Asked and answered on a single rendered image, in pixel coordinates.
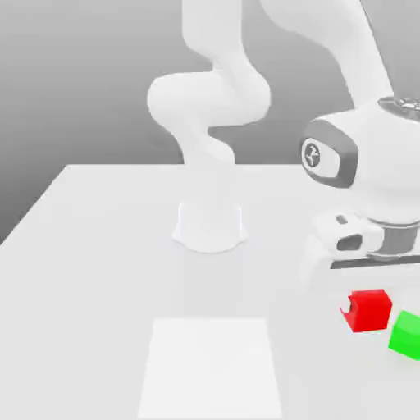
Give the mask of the small green cube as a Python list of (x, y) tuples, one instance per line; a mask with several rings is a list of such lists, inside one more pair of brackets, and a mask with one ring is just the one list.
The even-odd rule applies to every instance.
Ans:
[(393, 325), (388, 348), (420, 361), (420, 317), (402, 310)]

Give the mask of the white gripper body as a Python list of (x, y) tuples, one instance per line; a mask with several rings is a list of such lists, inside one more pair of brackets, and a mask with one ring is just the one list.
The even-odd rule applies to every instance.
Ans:
[(306, 241), (300, 283), (307, 291), (353, 291), (420, 286), (420, 254), (390, 261), (335, 260), (317, 239)]

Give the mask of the small red cube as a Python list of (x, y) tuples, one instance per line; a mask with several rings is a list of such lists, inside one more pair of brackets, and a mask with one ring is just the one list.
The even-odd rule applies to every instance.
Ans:
[(340, 311), (353, 333), (387, 328), (393, 303), (383, 289), (352, 291), (348, 299), (349, 309)]

